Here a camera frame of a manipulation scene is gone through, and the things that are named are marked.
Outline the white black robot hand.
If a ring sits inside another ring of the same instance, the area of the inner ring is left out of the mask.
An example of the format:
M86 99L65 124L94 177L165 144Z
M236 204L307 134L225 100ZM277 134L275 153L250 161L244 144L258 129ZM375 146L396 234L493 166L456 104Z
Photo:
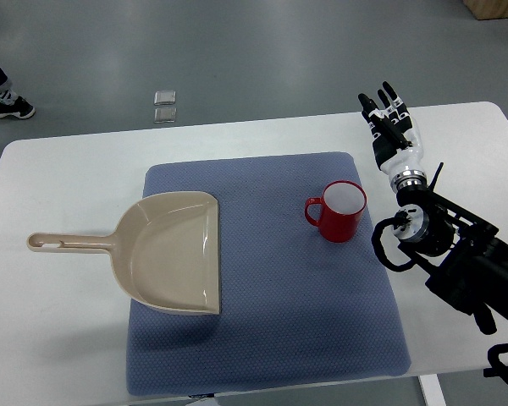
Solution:
M373 136L378 169L387 175L394 192L412 185L426 186L421 135L407 105L387 81L378 90L378 98L381 106L364 93L358 95L362 117Z

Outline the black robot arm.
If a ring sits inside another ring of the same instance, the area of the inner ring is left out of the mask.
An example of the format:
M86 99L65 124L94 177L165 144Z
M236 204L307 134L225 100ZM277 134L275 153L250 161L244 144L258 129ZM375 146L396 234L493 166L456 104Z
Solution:
M473 316L483 334L496 333L493 314L508 321L508 244L498 228L435 193L420 170L389 180L400 209L373 230L378 260L393 272L421 267L433 294Z

